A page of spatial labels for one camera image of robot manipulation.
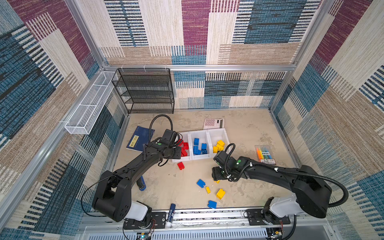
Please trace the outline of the red lego eight-stud brick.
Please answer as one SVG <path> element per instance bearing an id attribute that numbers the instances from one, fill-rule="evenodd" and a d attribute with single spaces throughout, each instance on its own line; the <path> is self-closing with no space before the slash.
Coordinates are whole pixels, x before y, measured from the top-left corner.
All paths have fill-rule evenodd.
<path id="1" fill-rule="evenodd" d="M 182 157 L 187 157 L 188 156 L 187 151 L 184 150 L 184 149 L 182 149 L 181 153 L 182 153 Z"/>

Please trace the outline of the red lego square brick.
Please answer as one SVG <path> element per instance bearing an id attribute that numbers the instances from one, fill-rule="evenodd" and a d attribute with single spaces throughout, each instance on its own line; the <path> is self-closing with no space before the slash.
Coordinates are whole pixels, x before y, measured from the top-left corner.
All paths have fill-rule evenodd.
<path id="1" fill-rule="evenodd" d="M 177 163 L 177 166 L 178 166 L 179 170 L 183 170 L 185 168 L 185 166 L 182 162 Z"/>

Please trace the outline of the yellow lego front brick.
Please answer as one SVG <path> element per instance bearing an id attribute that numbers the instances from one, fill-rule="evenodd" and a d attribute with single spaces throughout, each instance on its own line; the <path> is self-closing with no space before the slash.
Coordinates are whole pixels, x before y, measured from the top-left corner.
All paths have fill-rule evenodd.
<path id="1" fill-rule="evenodd" d="M 219 189 L 217 194 L 216 194 L 216 197 L 221 200 L 226 194 L 226 191 L 224 191 L 223 189 Z"/>

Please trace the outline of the blue lego eight-stud brick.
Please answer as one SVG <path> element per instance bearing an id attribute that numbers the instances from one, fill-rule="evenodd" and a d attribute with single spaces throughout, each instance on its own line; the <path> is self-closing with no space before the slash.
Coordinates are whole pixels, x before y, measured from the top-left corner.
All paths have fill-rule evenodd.
<path id="1" fill-rule="evenodd" d="M 198 146 L 193 146 L 193 154 L 194 155 L 200 155 L 202 152 L 199 150 Z"/>

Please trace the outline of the small blue lego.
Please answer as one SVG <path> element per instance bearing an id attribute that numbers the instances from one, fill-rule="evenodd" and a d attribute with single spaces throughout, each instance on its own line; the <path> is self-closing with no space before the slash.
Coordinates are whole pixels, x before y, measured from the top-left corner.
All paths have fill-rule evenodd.
<path id="1" fill-rule="evenodd" d="M 199 138 L 194 138 L 194 146 L 198 146 L 200 142 Z"/>

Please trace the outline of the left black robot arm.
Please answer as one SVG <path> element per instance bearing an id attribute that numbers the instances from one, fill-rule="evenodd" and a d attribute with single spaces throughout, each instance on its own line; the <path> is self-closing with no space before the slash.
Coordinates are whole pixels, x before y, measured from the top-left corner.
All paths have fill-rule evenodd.
<path id="1" fill-rule="evenodd" d="M 143 174 L 163 159 L 181 158 L 182 148 L 179 144 L 182 135 L 175 132 L 173 122 L 168 115 L 160 114 L 153 118 L 150 127 L 156 119 L 165 117 L 170 122 L 170 129 L 166 129 L 161 138 L 149 140 L 144 144 L 143 151 L 124 167 L 111 172 L 105 171 L 97 183 L 92 208 L 110 219 L 119 222 L 126 218 L 143 221 L 149 207 L 141 203 L 132 202 L 132 187 L 136 184 L 144 186 Z"/>

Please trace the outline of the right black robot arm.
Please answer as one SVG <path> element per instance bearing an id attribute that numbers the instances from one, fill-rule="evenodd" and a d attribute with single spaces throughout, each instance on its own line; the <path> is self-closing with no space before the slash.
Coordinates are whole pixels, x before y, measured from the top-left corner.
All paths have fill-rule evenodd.
<path id="1" fill-rule="evenodd" d="M 340 182 L 318 175 L 306 165 L 301 168 L 284 168 L 269 165 L 248 157 L 232 157 L 235 144 L 229 144 L 219 151 L 213 160 L 217 166 L 212 169 L 215 181 L 228 180 L 236 183 L 240 179 L 260 180 L 291 191 L 288 197 L 270 197 L 265 203 L 262 215 L 266 222 L 288 215 L 308 214 L 323 219 L 328 208 L 344 204 L 349 197 L 348 189 Z"/>

